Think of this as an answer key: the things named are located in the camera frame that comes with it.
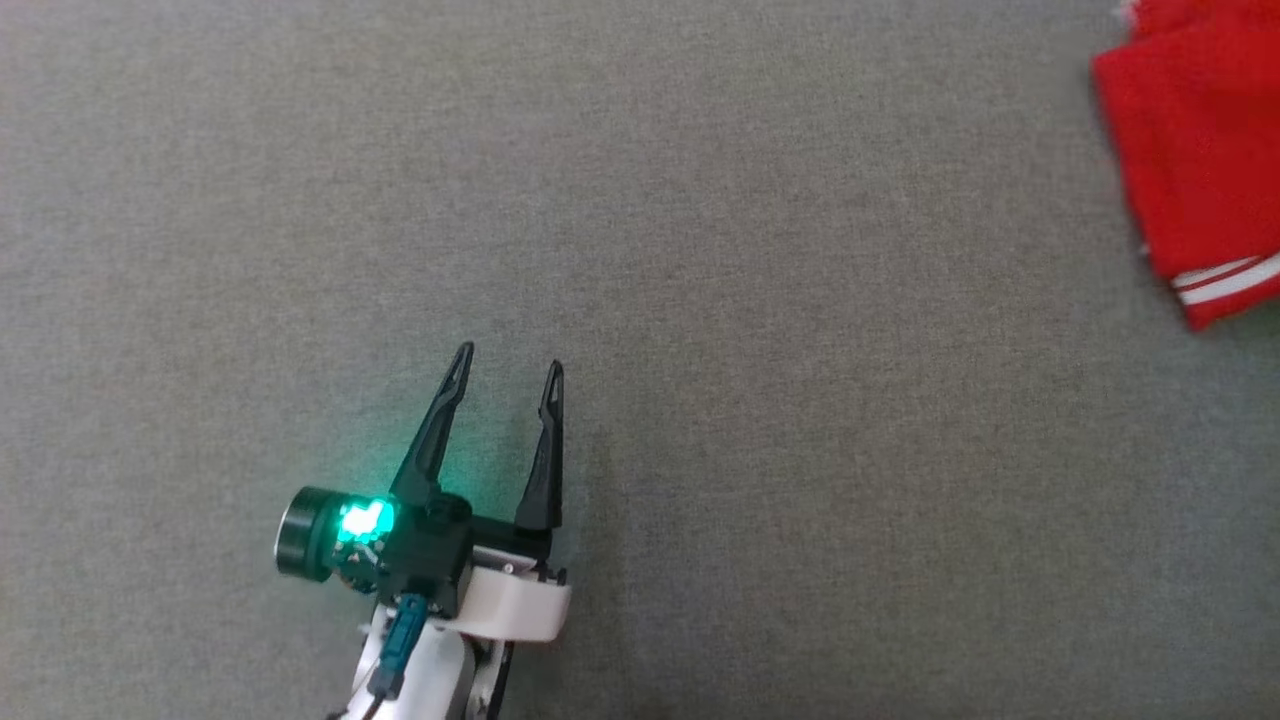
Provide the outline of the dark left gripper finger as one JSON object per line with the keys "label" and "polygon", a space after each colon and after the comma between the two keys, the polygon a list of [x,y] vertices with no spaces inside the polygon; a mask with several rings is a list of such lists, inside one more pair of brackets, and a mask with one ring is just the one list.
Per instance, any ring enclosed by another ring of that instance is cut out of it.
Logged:
{"label": "dark left gripper finger", "polygon": [[552,533],[562,524],[564,369],[550,363],[538,415],[541,430],[515,525],[527,533]]}
{"label": "dark left gripper finger", "polygon": [[458,347],[390,484],[390,495],[406,506],[425,506],[442,491],[439,475],[454,415],[467,388],[474,352],[471,341]]}

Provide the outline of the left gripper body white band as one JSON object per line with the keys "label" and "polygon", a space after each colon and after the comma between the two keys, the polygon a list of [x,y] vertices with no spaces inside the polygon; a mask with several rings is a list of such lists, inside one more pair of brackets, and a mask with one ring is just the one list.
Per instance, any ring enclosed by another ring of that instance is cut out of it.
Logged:
{"label": "left gripper body white band", "polygon": [[[276,569],[287,577],[324,583],[343,580],[351,589],[378,597],[381,552],[396,515],[411,509],[392,497],[365,497],[317,487],[302,488],[282,516],[276,534]],[[434,618],[429,626],[483,641],[548,643],[568,614],[572,589],[564,574],[549,568],[550,536],[527,533],[507,521],[472,512],[474,553],[461,606],[453,619]]]}

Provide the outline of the red white basketball jersey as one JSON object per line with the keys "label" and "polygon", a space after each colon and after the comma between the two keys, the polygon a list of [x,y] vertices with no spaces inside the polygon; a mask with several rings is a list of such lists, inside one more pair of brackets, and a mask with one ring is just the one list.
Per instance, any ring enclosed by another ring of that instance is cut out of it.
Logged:
{"label": "red white basketball jersey", "polygon": [[1280,26],[1126,27],[1091,69],[1153,273],[1193,331],[1280,300]]}

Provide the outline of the grey fabric sofa seat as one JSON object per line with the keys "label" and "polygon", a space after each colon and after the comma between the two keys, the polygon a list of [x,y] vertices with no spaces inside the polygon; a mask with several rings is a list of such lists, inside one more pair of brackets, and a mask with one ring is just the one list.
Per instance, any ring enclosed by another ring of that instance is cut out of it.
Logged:
{"label": "grey fabric sofa seat", "polygon": [[476,345],[503,720],[1280,720],[1280,306],[1188,331],[1123,0],[0,0],[0,720],[321,720],[276,574]]}

